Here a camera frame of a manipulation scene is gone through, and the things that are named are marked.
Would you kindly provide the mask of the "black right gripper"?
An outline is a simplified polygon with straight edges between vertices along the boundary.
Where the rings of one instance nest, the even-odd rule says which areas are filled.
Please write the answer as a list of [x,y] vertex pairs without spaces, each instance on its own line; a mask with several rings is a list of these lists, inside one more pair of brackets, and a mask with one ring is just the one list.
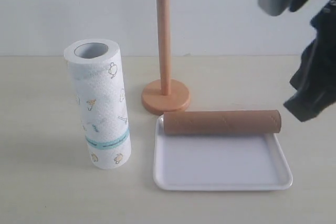
[[[296,12],[307,1],[293,0],[289,10]],[[300,122],[335,104],[335,0],[329,0],[310,25],[316,37],[302,52],[299,69],[290,79],[296,93],[283,104]]]

